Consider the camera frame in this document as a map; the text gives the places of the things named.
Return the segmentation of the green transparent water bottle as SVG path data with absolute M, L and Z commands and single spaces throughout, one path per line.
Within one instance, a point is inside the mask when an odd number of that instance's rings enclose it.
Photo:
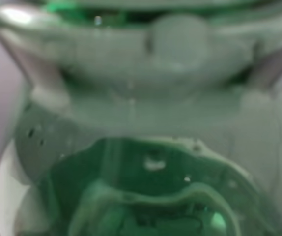
M 282 236 L 282 0 L 0 0 L 0 43 L 2 236 Z

